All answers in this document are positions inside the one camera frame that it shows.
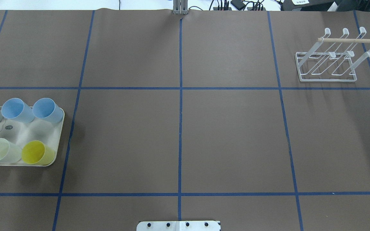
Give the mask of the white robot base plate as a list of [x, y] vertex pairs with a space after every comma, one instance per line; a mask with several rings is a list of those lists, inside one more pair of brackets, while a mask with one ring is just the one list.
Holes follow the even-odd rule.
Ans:
[[219, 221], [144, 221], [139, 222], [137, 231], [220, 231]]

